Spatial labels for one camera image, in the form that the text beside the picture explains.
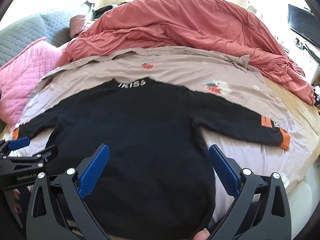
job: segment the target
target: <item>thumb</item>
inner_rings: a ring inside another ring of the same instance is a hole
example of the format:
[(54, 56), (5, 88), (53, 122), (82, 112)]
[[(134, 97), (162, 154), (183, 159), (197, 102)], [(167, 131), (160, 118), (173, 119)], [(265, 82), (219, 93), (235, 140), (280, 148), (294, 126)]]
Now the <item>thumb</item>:
[(210, 236), (209, 231), (206, 228), (204, 228), (202, 231), (196, 233), (193, 240), (206, 240), (209, 236)]

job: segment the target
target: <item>cartoon print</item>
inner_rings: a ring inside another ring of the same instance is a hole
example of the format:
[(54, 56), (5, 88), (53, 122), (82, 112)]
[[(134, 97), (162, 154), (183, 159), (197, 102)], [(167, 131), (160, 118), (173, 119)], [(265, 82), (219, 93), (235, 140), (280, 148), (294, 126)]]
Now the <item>cartoon print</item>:
[(153, 64), (150, 63), (142, 63), (141, 66), (145, 69), (153, 68)]
[(231, 93), (228, 83), (222, 80), (212, 80), (212, 82), (204, 84), (210, 92), (217, 95), (226, 95)]

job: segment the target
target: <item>blue gripper pad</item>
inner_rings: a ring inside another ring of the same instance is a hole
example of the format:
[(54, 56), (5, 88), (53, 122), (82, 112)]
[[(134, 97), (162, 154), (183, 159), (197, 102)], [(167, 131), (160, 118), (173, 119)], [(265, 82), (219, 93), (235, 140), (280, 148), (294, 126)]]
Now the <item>blue gripper pad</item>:
[(227, 194), (238, 198), (241, 172), (239, 165), (234, 159), (227, 158), (216, 145), (210, 146), (209, 159)]
[(11, 141), (9, 143), (8, 148), (9, 148), (9, 150), (15, 151), (15, 150), (21, 149), (23, 147), (27, 147), (29, 145), (30, 145), (29, 138), (28, 137), (23, 137), (23, 138)]
[(82, 200), (85, 196), (92, 193), (104, 167), (108, 163), (109, 157), (109, 147), (107, 145), (102, 146), (101, 150), (97, 153), (80, 177), (78, 194)]

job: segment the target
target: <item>shirt's left sleeve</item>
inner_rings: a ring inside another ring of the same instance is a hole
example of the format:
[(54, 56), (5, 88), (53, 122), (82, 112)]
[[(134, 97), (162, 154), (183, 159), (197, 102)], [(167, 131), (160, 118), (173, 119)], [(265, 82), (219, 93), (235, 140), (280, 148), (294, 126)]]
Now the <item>shirt's left sleeve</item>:
[(290, 135), (269, 118), (210, 93), (186, 89), (182, 97), (193, 125), (234, 139), (288, 150)]

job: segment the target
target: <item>sleeve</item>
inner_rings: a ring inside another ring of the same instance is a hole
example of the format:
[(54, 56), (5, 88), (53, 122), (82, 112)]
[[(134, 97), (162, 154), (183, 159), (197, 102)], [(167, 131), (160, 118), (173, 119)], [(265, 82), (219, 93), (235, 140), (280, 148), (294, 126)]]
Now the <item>sleeve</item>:
[(210, 93), (187, 90), (183, 97), (193, 125), (234, 139), (288, 150), (290, 135), (269, 118)]
[(13, 132), (13, 139), (28, 137), (31, 140), (44, 129), (54, 128), (59, 116), (68, 111), (73, 101), (73, 97), (66, 98), (29, 122), (20, 125)]

